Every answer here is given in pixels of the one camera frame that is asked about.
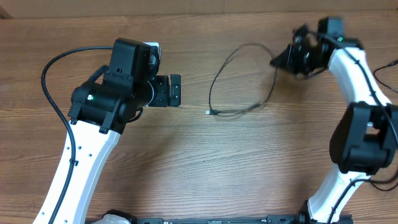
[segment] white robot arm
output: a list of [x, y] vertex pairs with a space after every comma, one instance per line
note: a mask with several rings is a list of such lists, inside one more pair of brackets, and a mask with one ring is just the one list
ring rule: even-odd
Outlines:
[[[366, 75], [370, 79], [373, 89], [376, 91], [376, 95], [381, 103], [384, 106], [391, 104], [388, 98], [383, 95], [372, 76], [368, 64], [366, 63], [365, 51], [357, 47], [348, 47], [346, 50], [358, 59], [365, 68]], [[329, 72], [336, 78], [347, 106], [351, 103], [358, 103], [361, 101], [369, 105], [377, 105], [369, 91], [369, 87], [361, 69], [348, 57], [343, 49], [336, 49], [333, 51], [328, 68]], [[339, 170], [336, 164], [333, 164], [328, 175], [321, 184], [321, 187], [315, 195], [308, 200], [310, 218], [320, 223], [326, 223], [331, 214], [331, 209], [351, 181], [356, 179], [369, 179], [370, 177], [371, 176], [367, 175], [365, 172], [349, 171], [344, 174]], [[335, 211], [333, 219], [331, 220], [332, 222], [337, 222], [339, 220], [342, 209], [361, 184], [362, 182], [358, 182], [354, 187], [350, 188]]]
[[[317, 46], [310, 44], [308, 34], [316, 36]], [[364, 181], [392, 162], [396, 151], [396, 136], [383, 118], [381, 107], [389, 111], [394, 126], [397, 108], [379, 89], [359, 41], [344, 37], [339, 18], [320, 20], [318, 33], [309, 31], [307, 26], [296, 30], [293, 44], [271, 65], [305, 77], [313, 77], [309, 73], [316, 68], [327, 68], [336, 78], [347, 110], [330, 140], [334, 164], [315, 195], [304, 204], [298, 219], [303, 224], [352, 223], [351, 217], [340, 220], [342, 209]], [[367, 134], [368, 128], [378, 129], [379, 134]]]
[[[34, 224], [85, 223], [87, 209], [102, 168], [122, 135], [127, 123], [142, 114], [143, 106], [180, 106], [181, 77], [157, 75], [161, 48], [158, 43], [140, 43], [119, 38], [113, 47], [85, 47], [55, 57], [56, 60], [82, 50], [112, 49], [109, 66], [103, 65], [84, 84], [73, 91], [68, 116], [75, 148], [67, 134], [62, 157], [50, 190]], [[104, 74], [102, 84], [95, 83]], [[70, 164], [74, 164], [72, 173]], [[101, 223], [130, 223], [131, 220], [107, 214]]]

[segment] black cable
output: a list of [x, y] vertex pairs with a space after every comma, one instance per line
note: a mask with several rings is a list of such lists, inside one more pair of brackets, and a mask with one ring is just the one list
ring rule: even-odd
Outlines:
[[[329, 41], [333, 42], [334, 44], [336, 44], [336, 46], [337, 46], [339, 49], [344, 50], [344, 52], [346, 53], [346, 55], [347, 55], [352, 61], [354, 61], [356, 65], [358, 65], [358, 67], [361, 69], [361, 71], [362, 71], [362, 73], [363, 73], [363, 75], [364, 75], [364, 77], [365, 77], [365, 80], [366, 80], [366, 83], [367, 83], [367, 85], [368, 85], [369, 91], [371, 92], [371, 96], [373, 97], [373, 99], [374, 99], [374, 101], [376, 102], [376, 104], [378, 105], [378, 107], [380, 107], [380, 110], [382, 111], [383, 115], [386, 117], [386, 120], [387, 120], [387, 122], [388, 122], [388, 124], [389, 124], [389, 126], [390, 126], [390, 128], [391, 128], [392, 133], [393, 133], [393, 137], [394, 137], [394, 141], [395, 141], [396, 147], [398, 147], [397, 132], [396, 132], [395, 127], [394, 127], [394, 125], [393, 125], [393, 123], [392, 123], [392, 121], [391, 121], [390, 115], [387, 113], [387, 111], [386, 111], [386, 109], [384, 108], [383, 104], [380, 102], [379, 98], [377, 97], [376, 92], [374, 91], [374, 89], [373, 89], [373, 87], [372, 87], [372, 85], [371, 85], [370, 79], [369, 79], [369, 77], [367, 76], [364, 67], [361, 65], [361, 62], [360, 62], [359, 60], [357, 60], [354, 56], [352, 56], [345, 48], [343, 48], [343, 47], [340, 45], [340, 43], [339, 43], [337, 40], [335, 40], [333, 37], [331, 37], [331, 36], [329, 36], [329, 35], [326, 35], [326, 34], [321, 34], [321, 33], [312, 32], [312, 31], [309, 31], [309, 33], [313, 34], [314, 36], [319, 35], [320, 37], [326, 38], [326, 39], [328, 39]], [[351, 188], [352, 186], [355, 185], [355, 183], [357, 183], [357, 182], [369, 182], [369, 183], [372, 184], [373, 187], [377, 188], [378, 190], [383, 190], [383, 189], [380, 189], [379, 187], [377, 187], [375, 184], [390, 184], [390, 183], [392, 183], [393, 181], [395, 181], [397, 178], [398, 178], [398, 169], [397, 169], [396, 173], [395, 173], [390, 179], [387, 179], [387, 180], [371, 180], [371, 179], [357, 179], [357, 180], [352, 180], [351, 183], [347, 186], [347, 188], [345, 188], [345, 190], [344, 190], [344, 192], [341, 194], [340, 198], [337, 200], [335, 206], [332, 208], [331, 213], [330, 213], [330, 215], [329, 215], [329, 219], [328, 219], [328, 221], [327, 221], [327, 224], [330, 224], [330, 223], [331, 223], [331, 220], [332, 220], [333, 215], [335, 214], [335, 212], [336, 212], [336, 210], [337, 210], [337, 207], [339, 206], [339, 204], [341, 203], [341, 201], [344, 199], [345, 195], [346, 195], [347, 192], [350, 190], [350, 188]], [[390, 190], [393, 190], [393, 189], [395, 189], [395, 188], [396, 188], [396, 186], [394, 186], [394, 187], [392, 187], [392, 188], [390, 188], [390, 189], [383, 190], [383, 191], [390, 191]]]
[[380, 84], [384, 85], [385, 87], [387, 87], [388, 89], [390, 89], [390, 90], [392, 90], [392, 91], [394, 91], [394, 92], [396, 92], [396, 93], [398, 93], [398, 90], [395, 90], [395, 89], [391, 88], [391, 86], [389, 86], [389, 85], [383, 83], [382, 81], [380, 81], [380, 80], [378, 79], [378, 77], [376, 76], [376, 72], [377, 72], [377, 71], [380, 71], [380, 70], [382, 70], [382, 69], [388, 68], [388, 67], [395, 66], [395, 65], [397, 65], [397, 64], [398, 64], [398, 60], [395, 60], [395, 61], [391, 62], [390, 64], [385, 65], [385, 66], [380, 67], [380, 68], [377, 68], [377, 69], [375, 69], [375, 71], [373, 71], [373, 77], [374, 77]]
[[316, 72], [313, 72], [313, 73], [311, 73], [311, 74], [308, 74], [308, 75], [304, 76], [302, 79], [297, 78], [296, 75], [294, 76], [294, 78], [295, 78], [296, 80], [309, 80], [309, 79], [312, 79], [313, 77], [315, 77], [315, 76], [317, 76], [317, 75], [319, 75], [319, 74], [322, 74], [322, 73], [325, 72], [326, 70], [328, 70], [328, 68], [321, 68], [320, 70], [318, 70], [318, 71], [316, 71]]
[[142, 116], [143, 113], [144, 113], [144, 109], [143, 108], [139, 108], [139, 113], [137, 114], [137, 116], [131, 118], [131, 120], [129, 120], [127, 123], [131, 123], [131, 122], [137, 121]]
[[87, 81], [89, 82], [95, 82], [97, 79], [99, 79], [99, 77], [102, 76], [102, 74], [106, 71], [109, 70], [109, 66], [108, 65], [102, 65], [99, 69], [97, 69], [97, 71], [94, 72], [94, 74], [92, 74]]
[[248, 106], [245, 109], [242, 110], [214, 110], [213, 107], [211, 106], [211, 92], [213, 91], [213, 86], [217, 80], [217, 78], [219, 77], [219, 75], [221, 74], [221, 72], [224, 70], [224, 68], [230, 63], [232, 62], [237, 55], [235, 55], [240, 49], [244, 48], [244, 47], [260, 47], [262, 50], [265, 50], [270, 56], [271, 58], [274, 58], [274, 54], [271, 52], [271, 50], [266, 47], [263, 44], [260, 43], [248, 43], [248, 44], [243, 44], [240, 45], [237, 49], [233, 50], [232, 53], [226, 58], [224, 64], [221, 66], [220, 70], [218, 71], [218, 73], [216, 74], [216, 76], [214, 77], [213, 82], [211, 83], [210, 86], [210, 91], [209, 91], [209, 114], [210, 115], [214, 115], [214, 116], [219, 116], [219, 117], [232, 117], [232, 116], [237, 116], [237, 115], [242, 115], [245, 114], [247, 112], [250, 112], [254, 109], [257, 108], [263, 108], [266, 103], [269, 101], [269, 99], [271, 98], [271, 94], [274, 91], [275, 88], [275, 83], [276, 83], [276, 77], [277, 77], [277, 68], [275, 68], [275, 75], [274, 75], [274, 81], [272, 83], [272, 87], [271, 90], [269, 91], [269, 94], [267, 96], [267, 98], [265, 100], [259, 101], [251, 106]]
[[75, 137], [73, 135], [72, 129], [67, 121], [67, 119], [65, 118], [65, 116], [62, 114], [61, 110], [58, 108], [57, 104], [55, 104], [55, 102], [53, 101], [53, 99], [50, 96], [49, 91], [47, 90], [47, 87], [45, 85], [45, 75], [47, 74], [48, 69], [50, 68], [50, 66], [56, 62], [57, 60], [59, 60], [60, 58], [63, 58], [67, 55], [70, 55], [72, 53], [76, 53], [76, 52], [81, 52], [84, 50], [112, 50], [112, 47], [107, 47], [107, 46], [99, 46], [99, 47], [81, 47], [78, 49], [73, 49], [73, 50], [69, 50], [65, 53], [62, 53], [58, 56], [56, 56], [55, 58], [51, 59], [51, 61], [49, 63], [46, 64], [46, 66], [43, 69], [42, 72], [42, 88], [43, 88], [43, 92], [45, 97], [48, 99], [48, 101], [50, 102], [51, 106], [54, 108], [55, 112], [58, 114], [58, 116], [61, 118], [62, 123], [65, 125], [68, 134], [69, 134], [69, 138], [70, 138], [70, 144], [71, 144], [71, 157], [70, 157], [70, 164], [69, 164], [69, 170], [68, 170], [68, 174], [67, 174], [67, 178], [65, 180], [65, 184], [63, 185], [60, 197], [58, 199], [58, 202], [54, 208], [54, 211], [51, 215], [51, 218], [49, 220], [49, 224], [52, 224], [55, 220], [55, 217], [57, 216], [57, 213], [60, 209], [60, 206], [62, 204], [63, 198], [65, 197], [65, 194], [67, 192], [69, 183], [70, 183], [70, 179], [72, 177], [72, 172], [73, 172], [73, 168], [75, 166], [75, 159], [76, 159], [76, 142], [75, 142]]

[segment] wood grain surface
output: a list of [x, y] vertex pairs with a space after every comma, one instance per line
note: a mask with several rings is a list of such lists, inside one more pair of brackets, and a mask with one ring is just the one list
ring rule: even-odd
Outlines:
[[[0, 21], [0, 223], [32, 223], [50, 187], [65, 128], [40, 86], [44, 65], [61, 52], [113, 45], [118, 37], [159, 42], [159, 75], [182, 75], [179, 108], [146, 108], [127, 125], [99, 178], [88, 217], [111, 208], [138, 217], [263, 217], [295, 213], [326, 176], [328, 144], [345, 111], [329, 73], [309, 81], [279, 72], [271, 102], [238, 119], [205, 115], [208, 90], [239, 44], [261, 42], [278, 54], [304, 23], [333, 12], [135, 16]], [[364, 44], [371, 68], [397, 59], [398, 12], [341, 12], [348, 36]], [[110, 51], [81, 52], [55, 63], [50, 94], [66, 114], [73, 89]], [[273, 68], [258, 49], [246, 50], [216, 82], [213, 104], [240, 108], [269, 91]], [[398, 88], [398, 67], [380, 79]], [[382, 88], [397, 102], [398, 96]], [[396, 162], [380, 172], [386, 178]], [[343, 213], [356, 223], [396, 223], [398, 191], [364, 184]]]
[[396, 10], [398, 0], [1, 0], [16, 19], [216, 14], [242, 12], [308, 12]]

